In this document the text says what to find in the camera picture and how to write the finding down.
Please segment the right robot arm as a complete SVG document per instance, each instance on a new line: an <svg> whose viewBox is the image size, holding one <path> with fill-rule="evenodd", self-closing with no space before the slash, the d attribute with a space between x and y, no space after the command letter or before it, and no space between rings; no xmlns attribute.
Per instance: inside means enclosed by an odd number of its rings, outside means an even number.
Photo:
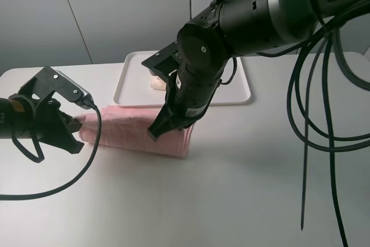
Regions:
<svg viewBox="0 0 370 247"><path fill-rule="evenodd" d="M320 19L361 0L215 0L185 23L176 41L143 62L166 83L153 139L189 128L207 111L231 58L304 42Z"/></svg>

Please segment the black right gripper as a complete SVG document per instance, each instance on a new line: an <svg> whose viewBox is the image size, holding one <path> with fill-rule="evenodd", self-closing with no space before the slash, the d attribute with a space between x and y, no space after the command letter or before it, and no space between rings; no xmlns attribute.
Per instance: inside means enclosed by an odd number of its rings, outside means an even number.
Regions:
<svg viewBox="0 0 370 247"><path fill-rule="evenodd" d="M154 141L170 131L182 131L199 120L214 95L214 76L198 73L173 73L169 93L159 114L147 129Z"/></svg>

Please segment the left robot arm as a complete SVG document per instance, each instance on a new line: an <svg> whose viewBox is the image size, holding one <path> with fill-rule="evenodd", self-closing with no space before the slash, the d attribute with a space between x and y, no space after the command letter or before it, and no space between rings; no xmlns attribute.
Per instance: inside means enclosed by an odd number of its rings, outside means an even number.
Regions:
<svg viewBox="0 0 370 247"><path fill-rule="evenodd" d="M73 136L82 124L60 110L54 98L45 101L12 95L1 99L1 138L11 139L14 146L33 162L45 159L41 143L79 153L84 143Z"/></svg>

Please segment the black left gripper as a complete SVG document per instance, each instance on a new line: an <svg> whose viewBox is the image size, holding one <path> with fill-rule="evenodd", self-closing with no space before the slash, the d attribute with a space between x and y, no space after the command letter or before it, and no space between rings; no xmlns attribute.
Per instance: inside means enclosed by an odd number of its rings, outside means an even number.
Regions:
<svg viewBox="0 0 370 247"><path fill-rule="evenodd" d="M82 123L60 110L61 104L54 98L40 102L32 97L13 94L8 98L10 139L20 146L20 139L30 139L35 146L41 143L60 146L70 154L78 154L84 143L76 140Z"/></svg>

